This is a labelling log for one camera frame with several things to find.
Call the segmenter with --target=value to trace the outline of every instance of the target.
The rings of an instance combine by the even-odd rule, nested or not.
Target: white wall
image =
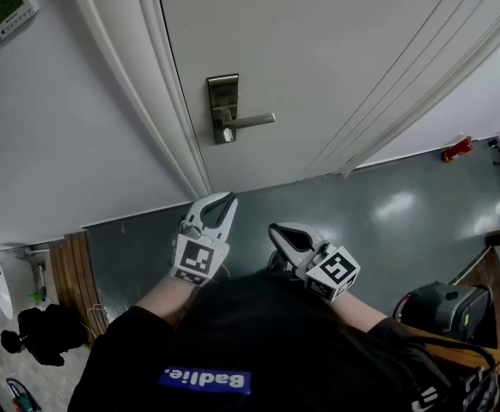
[[[459,87],[363,166],[500,135],[500,47]]]
[[[186,202],[74,0],[0,43],[0,245]]]

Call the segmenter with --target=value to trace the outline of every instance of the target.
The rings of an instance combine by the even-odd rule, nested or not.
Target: red object
[[[14,407],[15,407],[15,410],[17,412],[23,412],[23,407],[21,406],[21,404],[17,401],[17,398],[14,398],[13,400],[11,400]]]
[[[445,163],[449,163],[450,161],[456,159],[456,157],[463,155],[468,151],[471,151],[472,148],[473,148],[472,138],[466,137],[466,139],[464,139],[463,141],[456,143],[456,145],[453,145],[449,149],[445,149],[441,153],[442,161],[444,161]]]

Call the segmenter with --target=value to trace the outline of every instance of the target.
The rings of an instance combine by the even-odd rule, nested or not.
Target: white door
[[[500,44],[500,0],[77,2],[192,197],[347,173]],[[277,122],[217,145],[206,80],[226,74],[237,120]]]
[[[380,118],[373,111],[389,100],[390,89],[426,52],[438,54],[444,43],[436,40],[443,35],[449,39],[481,3],[161,1],[181,87],[215,191],[246,191],[339,169],[355,154],[339,159],[340,148],[361,137],[361,129],[377,119],[387,127],[398,118]],[[456,51],[448,58],[453,63],[462,55]],[[452,65],[447,58],[444,62]],[[218,145],[206,79],[234,73],[240,75],[238,117],[273,112],[277,122],[238,130],[235,142]],[[432,76],[428,82],[440,78]],[[419,97],[406,96],[403,107],[410,108]],[[332,163],[334,156],[338,161]]]

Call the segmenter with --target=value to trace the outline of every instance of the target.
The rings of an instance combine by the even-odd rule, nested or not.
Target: door lever
[[[273,113],[237,119],[239,75],[214,76],[207,79],[212,126],[216,144],[234,142],[236,130],[275,122]]]

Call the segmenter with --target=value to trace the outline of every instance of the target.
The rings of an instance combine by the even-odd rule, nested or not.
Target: thermostat
[[[37,12],[34,0],[0,0],[0,38],[6,38]]]

